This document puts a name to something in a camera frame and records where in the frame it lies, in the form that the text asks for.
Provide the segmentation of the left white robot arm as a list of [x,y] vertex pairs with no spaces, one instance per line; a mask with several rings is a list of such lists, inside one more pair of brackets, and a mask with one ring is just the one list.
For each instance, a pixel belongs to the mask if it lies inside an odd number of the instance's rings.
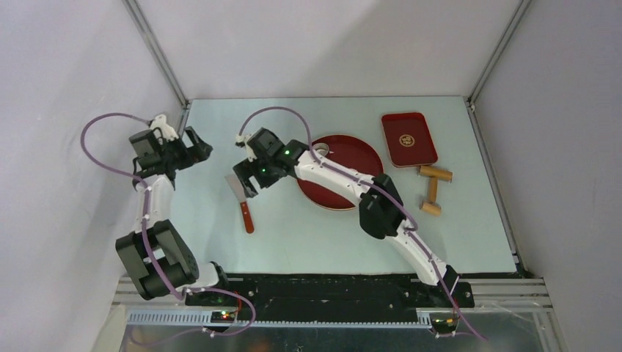
[[213,150],[192,127],[180,137],[167,138],[155,127],[130,137],[136,157],[132,184],[139,197],[131,232],[115,242],[117,255],[138,294],[149,301],[194,284],[200,266],[170,219],[175,177],[180,170],[206,161]]

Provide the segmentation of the metal scraper red handle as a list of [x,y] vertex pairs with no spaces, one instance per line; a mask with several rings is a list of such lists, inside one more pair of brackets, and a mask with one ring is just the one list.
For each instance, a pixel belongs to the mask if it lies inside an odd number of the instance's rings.
[[231,188],[232,192],[234,193],[236,199],[238,200],[245,230],[248,234],[252,234],[255,231],[255,225],[246,201],[244,187],[234,174],[227,175],[224,178],[227,181],[227,184]]

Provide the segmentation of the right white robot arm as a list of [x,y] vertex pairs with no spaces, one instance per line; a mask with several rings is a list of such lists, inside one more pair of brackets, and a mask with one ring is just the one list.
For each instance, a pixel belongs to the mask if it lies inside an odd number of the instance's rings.
[[233,168],[246,197],[255,197],[259,188],[287,176],[338,194],[358,209],[359,226],[365,233],[391,243],[414,269],[427,285],[426,295],[433,305],[444,307],[455,298],[459,275],[417,234],[416,221],[404,208],[391,177],[349,169],[295,139],[284,144],[266,128],[237,135],[235,144],[247,154]]

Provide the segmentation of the round red plate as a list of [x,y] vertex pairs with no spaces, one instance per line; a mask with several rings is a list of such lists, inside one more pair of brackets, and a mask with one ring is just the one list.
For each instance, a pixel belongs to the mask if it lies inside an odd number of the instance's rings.
[[[354,136],[332,134],[312,141],[317,149],[318,144],[326,144],[329,149],[327,158],[349,169],[377,176],[384,173],[384,166],[376,150],[367,142]],[[317,184],[298,180],[302,194],[316,205],[328,210],[352,210],[355,208],[346,198]]]

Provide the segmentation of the wooden double-ended roller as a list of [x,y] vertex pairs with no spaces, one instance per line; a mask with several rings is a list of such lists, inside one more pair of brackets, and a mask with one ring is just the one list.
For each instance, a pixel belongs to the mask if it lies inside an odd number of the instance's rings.
[[421,202],[420,210],[432,216],[441,216],[442,208],[437,203],[439,181],[451,183],[453,173],[434,166],[420,166],[418,174],[428,178],[428,192],[426,198]]

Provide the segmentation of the rectangular red tray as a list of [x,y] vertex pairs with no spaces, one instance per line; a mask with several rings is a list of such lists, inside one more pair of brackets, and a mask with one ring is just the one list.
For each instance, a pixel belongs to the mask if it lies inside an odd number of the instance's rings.
[[381,117],[381,125],[393,166],[427,166],[438,161],[439,156],[423,114],[385,114]]

